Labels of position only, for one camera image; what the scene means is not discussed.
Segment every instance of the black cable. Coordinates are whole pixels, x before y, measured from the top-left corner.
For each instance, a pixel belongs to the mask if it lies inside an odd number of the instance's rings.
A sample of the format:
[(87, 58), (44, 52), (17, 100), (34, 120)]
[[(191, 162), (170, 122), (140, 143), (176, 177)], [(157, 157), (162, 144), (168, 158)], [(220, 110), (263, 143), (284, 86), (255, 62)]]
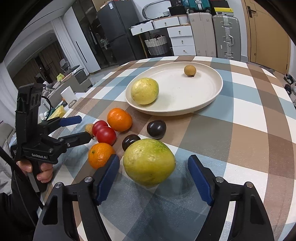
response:
[(16, 184), (17, 184), (17, 189), (18, 189), (18, 192), (19, 192), (19, 194), (20, 194), (20, 198), (21, 198), (21, 200), (22, 200), (22, 203), (23, 203), (23, 205), (24, 205), (24, 208), (25, 208), (25, 210), (26, 210), (26, 212), (27, 212), (29, 218), (31, 219), (31, 221), (32, 221), (32, 223), (33, 223), (33, 225), (34, 225), (34, 227), (36, 228), (36, 224), (35, 224), (35, 222), (33, 221), (33, 218), (31, 217), (31, 215), (30, 215), (30, 213), (29, 213), (29, 211), (28, 211), (28, 209), (27, 209), (27, 207), (26, 207), (26, 204), (25, 204), (25, 202), (24, 202), (24, 199), (22, 198), (22, 194), (21, 194), (21, 192), (20, 192), (20, 187), (19, 187), (19, 185), (18, 185), (18, 183), (17, 183), (17, 177), (16, 177), (16, 176), (15, 176), (15, 182), (16, 182)]
[(27, 179), (26, 175), (22, 172), (22, 170), (20, 169), (20, 167), (13, 161), (13, 159), (2, 149), (1, 146), (0, 146), (0, 157), (2, 157), (3, 160), (8, 165), (11, 166), (12, 170), (14, 170), (17, 173), (17, 175), (19, 176), (19, 178), (25, 183), (25, 185), (27, 185), (27, 188), (28, 188), (29, 192), (31, 193), (31, 195), (33, 196), (33, 198), (35, 199), (35, 201), (37, 202), (38, 206), (41, 209), (43, 209), (44, 205), (41, 202), (41, 200), (39, 199), (37, 193), (35, 192), (34, 188), (31, 185), (31, 183)]
[(49, 116), (50, 116), (50, 111), (52, 110), (52, 104), (50, 103), (50, 100), (47, 98), (47, 97), (45, 97), (45, 96), (41, 96), (41, 98), (43, 98), (43, 99), (45, 99), (46, 101), (47, 101), (47, 103), (49, 104), (49, 112), (48, 112), (48, 116), (46, 117), (46, 121), (47, 121), (47, 119), (49, 118)]

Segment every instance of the human hand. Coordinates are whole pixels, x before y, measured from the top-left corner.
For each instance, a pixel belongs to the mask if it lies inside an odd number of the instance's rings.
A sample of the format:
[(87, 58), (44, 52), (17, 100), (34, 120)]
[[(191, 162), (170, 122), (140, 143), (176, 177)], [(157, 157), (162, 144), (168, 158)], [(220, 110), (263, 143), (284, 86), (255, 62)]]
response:
[[(26, 159), (18, 161), (17, 165), (25, 174), (27, 174), (28, 172), (32, 172), (33, 170), (31, 162)], [(52, 179), (53, 169), (54, 168), (52, 164), (42, 163), (40, 166), (41, 173), (37, 175), (37, 179), (42, 183), (48, 183)]]

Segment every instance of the mandarin orange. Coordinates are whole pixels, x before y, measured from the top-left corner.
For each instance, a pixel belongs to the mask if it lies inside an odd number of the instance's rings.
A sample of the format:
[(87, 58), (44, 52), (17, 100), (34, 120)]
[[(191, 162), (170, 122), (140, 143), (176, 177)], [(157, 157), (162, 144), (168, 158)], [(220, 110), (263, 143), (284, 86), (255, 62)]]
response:
[(114, 108), (109, 111), (107, 122), (114, 131), (127, 131), (133, 124), (133, 119), (129, 113), (121, 108)]
[(94, 169), (103, 167), (112, 154), (115, 154), (115, 151), (109, 144), (103, 142), (95, 144), (89, 150), (89, 164)]

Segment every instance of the black refrigerator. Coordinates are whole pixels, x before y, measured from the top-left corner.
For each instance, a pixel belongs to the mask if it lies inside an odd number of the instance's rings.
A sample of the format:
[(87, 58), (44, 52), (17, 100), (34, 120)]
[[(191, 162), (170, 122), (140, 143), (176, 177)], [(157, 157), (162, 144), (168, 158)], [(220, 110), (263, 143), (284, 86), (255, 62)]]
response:
[(97, 16), (119, 65), (146, 58), (139, 37), (129, 29), (139, 22), (132, 1), (111, 1)]

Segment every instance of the checkered tablecloth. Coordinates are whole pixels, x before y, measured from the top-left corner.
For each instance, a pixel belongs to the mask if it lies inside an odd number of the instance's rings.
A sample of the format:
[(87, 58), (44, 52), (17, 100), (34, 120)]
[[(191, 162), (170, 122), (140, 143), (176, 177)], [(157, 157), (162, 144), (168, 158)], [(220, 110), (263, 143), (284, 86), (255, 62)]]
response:
[[(138, 134), (148, 138), (147, 123), (160, 119), (130, 107), (124, 98), (126, 86), (143, 71), (176, 61), (211, 66), (222, 76), (223, 89), (202, 110), (161, 117), (167, 125), (161, 141), (175, 154), (177, 162), (166, 181), (147, 190), (127, 176), (121, 160), (109, 196), (99, 207), (112, 240), (195, 240), (209, 207), (201, 200), (188, 172), (187, 159), (191, 154), (196, 154), (204, 166), (230, 183), (254, 183), (275, 240), (283, 240), (296, 221), (296, 110), (280, 81), (265, 69), (227, 59), (194, 56), (132, 61), (105, 76), (80, 98), (65, 117), (80, 115), (82, 122), (60, 128), (53, 137), (82, 132), (85, 124), (106, 120), (109, 110), (119, 107), (133, 118), (132, 128), (128, 133), (118, 133), (114, 144), (116, 154), (122, 158), (121, 142), (125, 136)], [(56, 182), (69, 185), (94, 173), (87, 155), (95, 143), (92, 140), (60, 156), (55, 166), (58, 172), (44, 198)], [(220, 240), (227, 240), (234, 205), (231, 202), (229, 206)], [(79, 235), (86, 241), (76, 204), (74, 209)]]

